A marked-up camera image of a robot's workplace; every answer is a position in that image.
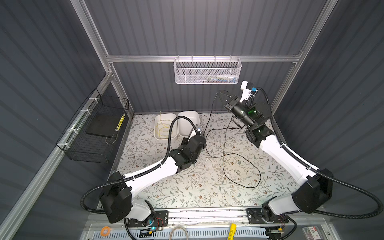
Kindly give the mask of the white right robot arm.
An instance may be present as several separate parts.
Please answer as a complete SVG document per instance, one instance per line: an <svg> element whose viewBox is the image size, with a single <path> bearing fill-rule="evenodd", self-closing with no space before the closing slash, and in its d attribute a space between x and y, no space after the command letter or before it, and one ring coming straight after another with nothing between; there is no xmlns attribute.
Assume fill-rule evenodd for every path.
<svg viewBox="0 0 384 240"><path fill-rule="evenodd" d="M383 212L383 203L374 194L335 179L331 171L321 170L310 164L284 144L281 136L265 124L267 120L271 120L272 126L276 126L269 100L247 107L243 103L243 97L230 95L228 91L218 91L217 96L225 109L244 124L249 142L269 154L291 174L300 186L295 192L273 197L262 205L261 215L266 223L272 223L279 215L296 212L315 213L342 219L368 219ZM377 208L372 212L358 215L320 211L319 207L332 197L333 184L339 184L366 195L376 202Z"/></svg>

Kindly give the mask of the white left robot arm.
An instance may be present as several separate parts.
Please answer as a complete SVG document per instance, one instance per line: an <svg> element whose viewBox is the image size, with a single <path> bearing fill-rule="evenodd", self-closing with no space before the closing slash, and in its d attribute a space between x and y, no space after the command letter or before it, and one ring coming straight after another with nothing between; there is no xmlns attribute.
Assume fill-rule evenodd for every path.
<svg viewBox="0 0 384 240"><path fill-rule="evenodd" d="M200 153L207 146L206 138L188 117L176 117L171 122L170 129L178 120L186 120L192 126L190 135L183 138L178 148L171 149L171 140L168 140L166 154L162 160L135 173L122 175L115 172L106 183L84 193L80 199L81 208L89 213L106 215L111 224L133 219L143 226L150 226L156 217L156 211L147 200L136 201L135 197L152 184L188 169L197 162ZM102 210L88 207L85 203L88 195L97 190L101 191L99 201Z"/></svg>

